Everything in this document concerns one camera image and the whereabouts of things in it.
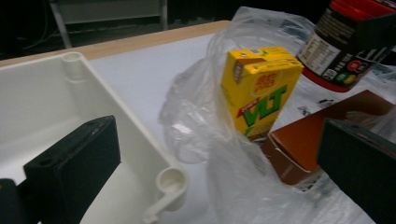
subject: dark background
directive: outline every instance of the dark background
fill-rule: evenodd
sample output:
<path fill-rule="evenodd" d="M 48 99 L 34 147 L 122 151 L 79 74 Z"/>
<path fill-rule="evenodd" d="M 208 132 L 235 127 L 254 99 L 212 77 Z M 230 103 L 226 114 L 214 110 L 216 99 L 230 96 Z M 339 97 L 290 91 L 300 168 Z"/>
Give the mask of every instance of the dark background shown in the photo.
<path fill-rule="evenodd" d="M 245 6 L 301 15 L 316 23 L 330 2 L 317 0 L 302 4 L 302 1 L 296 0 L 168 0 L 168 20 L 169 23 L 187 23 L 197 18 L 231 20 L 236 10 Z M 0 1 L 0 52 L 9 55 L 9 58 L 31 54 L 25 50 L 26 47 L 53 34 L 55 30 L 56 23 L 49 0 Z M 396 62 L 394 55 L 390 60 Z"/>

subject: green lettering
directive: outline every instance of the green lettering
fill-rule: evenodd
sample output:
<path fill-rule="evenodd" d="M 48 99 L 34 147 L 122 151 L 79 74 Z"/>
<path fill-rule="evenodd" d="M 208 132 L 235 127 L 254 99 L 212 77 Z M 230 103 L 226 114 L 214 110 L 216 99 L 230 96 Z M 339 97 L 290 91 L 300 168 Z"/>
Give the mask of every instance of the green lettering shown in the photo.
<path fill-rule="evenodd" d="M 247 126 L 252 126 L 255 122 L 257 117 L 259 119 L 263 119 L 268 115 L 276 112 L 280 108 L 280 104 L 282 102 L 282 94 L 285 93 L 287 90 L 287 86 L 283 86 L 270 95 L 270 100 L 274 102 L 271 108 L 268 107 L 268 97 L 262 98 L 255 106 L 253 113 L 249 110 L 245 111 L 244 119 L 247 123 Z"/>

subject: brown cardboard box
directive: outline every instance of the brown cardboard box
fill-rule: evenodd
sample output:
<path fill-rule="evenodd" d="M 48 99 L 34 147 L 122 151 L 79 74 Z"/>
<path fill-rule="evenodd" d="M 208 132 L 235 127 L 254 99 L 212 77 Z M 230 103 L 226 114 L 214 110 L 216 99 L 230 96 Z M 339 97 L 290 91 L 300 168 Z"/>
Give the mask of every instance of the brown cardboard box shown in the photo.
<path fill-rule="evenodd" d="M 392 104 L 370 91 L 363 91 L 317 113 L 268 134 L 262 152 L 282 182 L 296 185 L 320 172 L 317 150 L 325 118 L 347 119 L 348 111 L 385 115 Z"/>

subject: white plastic box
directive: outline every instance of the white plastic box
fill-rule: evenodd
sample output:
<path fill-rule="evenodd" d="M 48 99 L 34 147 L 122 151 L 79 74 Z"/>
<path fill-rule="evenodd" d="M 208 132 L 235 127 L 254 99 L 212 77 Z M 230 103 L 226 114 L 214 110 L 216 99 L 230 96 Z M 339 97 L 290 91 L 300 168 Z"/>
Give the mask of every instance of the white plastic box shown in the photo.
<path fill-rule="evenodd" d="M 0 178 L 90 119 L 114 115 L 121 164 L 82 223 L 157 223 L 177 210 L 188 186 L 177 160 L 76 52 L 0 68 Z"/>

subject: juice box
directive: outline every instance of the juice box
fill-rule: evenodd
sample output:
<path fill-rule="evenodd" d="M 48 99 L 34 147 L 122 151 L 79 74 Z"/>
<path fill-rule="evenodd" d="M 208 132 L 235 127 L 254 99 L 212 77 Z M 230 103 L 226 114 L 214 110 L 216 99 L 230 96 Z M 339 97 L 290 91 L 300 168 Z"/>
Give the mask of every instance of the juice box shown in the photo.
<path fill-rule="evenodd" d="M 265 137 L 303 68 L 282 47 L 229 51 L 221 87 L 235 128 L 251 141 Z"/>

